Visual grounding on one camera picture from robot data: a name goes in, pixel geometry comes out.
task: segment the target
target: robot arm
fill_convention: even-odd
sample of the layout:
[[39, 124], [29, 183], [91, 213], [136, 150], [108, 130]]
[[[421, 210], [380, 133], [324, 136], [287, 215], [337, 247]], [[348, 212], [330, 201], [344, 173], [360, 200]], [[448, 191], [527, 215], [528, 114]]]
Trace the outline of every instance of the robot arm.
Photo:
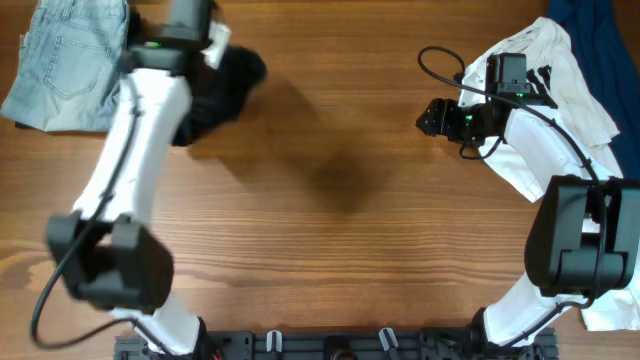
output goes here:
[[[428, 50], [452, 54], [429, 47], [421, 55]], [[442, 80], [424, 66], [421, 55], [420, 65], [431, 76], [463, 91], [475, 90]], [[524, 55], [490, 56], [485, 81], [486, 91], [480, 91], [485, 103], [461, 108], [454, 100], [435, 99], [416, 125], [427, 135], [462, 142], [461, 154], [466, 146], [480, 146], [486, 137], [499, 136], [547, 189], [527, 240], [527, 272], [502, 299], [481, 309], [473, 323], [486, 345], [522, 347], [532, 344], [536, 334], [568, 306], [589, 306], [606, 291], [629, 284], [640, 238], [640, 227], [631, 219], [640, 210], [640, 185], [610, 179], [611, 173], [591, 160], [587, 161], [593, 172], [587, 172], [578, 151], [587, 152], [575, 139], [572, 146], [561, 136], [564, 131], [572, 138], [561, 122], [552, 127], [553, 121], [516, 109], [514, 105], [527, 105], [550, 119], [557, 113], [548, 96], [531, 92]], [[601, 181], [599, 189], [594, 175]], [[610, 199], [606, 205], [601, 205], [602, 196]], [[600, 214], [602, 206], [606, 216]], [[591, 222], [585, 219], [604, 227], [604, 244], [599, 244], [599, 234], [583, 233], [583, 223]]]

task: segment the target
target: denim shorts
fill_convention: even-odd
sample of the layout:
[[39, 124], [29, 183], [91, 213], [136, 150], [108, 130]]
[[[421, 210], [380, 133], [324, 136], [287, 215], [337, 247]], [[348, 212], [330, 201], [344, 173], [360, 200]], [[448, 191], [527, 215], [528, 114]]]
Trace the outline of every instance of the denim shorts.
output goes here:
[[104, 131], [116, 110], [126, 0], [40, 0], [0, 114], [44, 131]]

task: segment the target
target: jeans pocket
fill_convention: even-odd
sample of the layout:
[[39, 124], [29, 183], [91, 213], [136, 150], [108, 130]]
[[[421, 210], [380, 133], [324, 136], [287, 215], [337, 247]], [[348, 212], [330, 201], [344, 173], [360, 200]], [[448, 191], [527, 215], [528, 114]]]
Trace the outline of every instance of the jeans pocket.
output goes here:
[[58, 36], [44, 83], [63, 99], [87, 93], [98, 82], [111, 49]]

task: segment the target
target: white cloth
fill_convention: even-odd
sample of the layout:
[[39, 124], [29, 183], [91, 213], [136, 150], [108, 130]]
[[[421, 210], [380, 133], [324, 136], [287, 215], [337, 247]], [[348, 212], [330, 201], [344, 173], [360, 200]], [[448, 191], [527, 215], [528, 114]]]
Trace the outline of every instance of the white cloth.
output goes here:
[[[602, 105], [589, 93], [578, 63], [571, 54], [571, 39], [564, 29], [552, 20], [538, 18], [533, 25], [500, 41], [474, 61], [466, 69], [463, 84], [484, 89], [487, 58], [504, 52], [527, 55], [527, 70], [533, 69], [541, 83], [544, 80], [536, 70], [547, 65], [551, 67], [550, 89], [547, 92], [558, 104], [567, 130], [591, 157], [614, 176], [622, 177], [608, 146], [619, 131]], [[463, 90], [459, 104], [471, 106], [484, 101], [484, 96]], [[496, 140], [497, 137], [488, 138], [485, 145], [480, 147], [480, 154], [486, 155]], [[511, 146], [500, 145], [485, 162], [529, 201], [535, 202], [544, 195], [546, 188], [540, 187], [527, 164]]]
[[[619, 131], [602, 105], [589, 93], [580, 68], [571, 54], [569, 35], [552, 20], [538, 18], [533, 25], [502, 40], [479, 57], [466, 69], [463, 83], [484, 89], [487, 58], [492, 54], [504, 52], [527, 55], [527, 70], [533, 69], [536, 76], [538, 75], [537, 69], [547, 65], [551, 67], [550, 89], [546, 90], [558, 105], [558, 110], [551, 116], [558, 120], [558, 123], [572, 135], [574, 140], [577, 140], [576, 142], [597, 163], [596, 172], [599, 176], [604, 176], [608, 172], [621, 178], [620, 167], [608, 146], [611, 138]], [[471, 106], [484, 102], [485, 98], [482, 95], [464, 90], [460, 94], [460, 106]], [[516, 116], [520, 111], [522, 110], [512, 111], [512, 115]], [[518, 118], [521, 117], [534, 121], [534, 117], [528, 116], [528, 113], [519, 114]], [[510, 137], [526, 139], [527, 134], [523, 132], [524, 130], [514, 129], [516, 128], [507, 129], [512, 132], [508, 134]], [[544, 138], [545, 143], [555, 142], [556, 145], [559, 144], [557, 140], [553, 139], [553, 135]], [[488, 138], [485, 145], [479, 149], [480, 154], [486, 155], [495, 141], [497, 141], [497, 137]], [[535, 155], [536, 145], [541, 144], [536, 144], [533, 140], [529, 140], [529, 143], [526, 140], [521, 140], [517, 146], [520, 151], [528, 149], [528, 156], [531, 158], [531, 154]], [[575, 158], [571, 159], [570, 156], [559, 155], [555, 156], [554, 160], [559, 161], [556, 164], [561, 165], [561, 173], [575, 173], [585, 177], [584, 174], [581, 174], [583, 170], [580, 169], [580, 164], [576, 163]], [[546, 176], [540, 176], [541, 173], [544, 173], [543, 162], [530, 160], [531, 164], [528, 164], [519, 151], [504, 143], [498, 146], [496, 152], [485, 162], [529, 201], [535, 202], [544, 195], [548, 179], [544, 184], [540, 184], [538, 180], [539, 178], [546, 179]], [[597, 229], [596, 224], [585, 222], [585, 231], [597, 232]], [[597, 299], [591, 308], [582, 311], [588, 330], [640, 330], [640, 275], [638, 275], [640, 274], [640, 262], [638, 261], [634, 278], [627, 288], [607, 292]]]

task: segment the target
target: wooden table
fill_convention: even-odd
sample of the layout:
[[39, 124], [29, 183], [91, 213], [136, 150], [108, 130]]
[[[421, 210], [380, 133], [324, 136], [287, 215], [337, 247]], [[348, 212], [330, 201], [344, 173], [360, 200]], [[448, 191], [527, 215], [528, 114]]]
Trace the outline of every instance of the wooden table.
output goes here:
[[[0, 1], [0, 95], [17, 68], [34, 0]], [[138, 1], [162, 21], [164, 1]], [[269, 79], [239, 121], [171, 149], [153, 230], [174, 254], [173, 289], [210, 329], [329, 331], [462, 326], [524, 271], [538, 205], [458, 145], [414, 127], [457, 92], [416, 64], [426, 45], [471, 62], [531, 24], [544, 1], [226, 1], [234, 42], [256, 49]], [[617, 2], [639, 63], [638, 2]], [[444, 74], [446, 56], [431, 57]], [[53, 263], [48, 216], [68, 213], [101, 136], [51, 136], [0, 122], [0, 359], [110, 358], [108, 331], [43, 354], [28, 338]], [[42, 333], [62, 339], [108, 319], [58, 286]], [[588, 333], [556, 322], [562, 359], [637, 358], [640, 333]]]

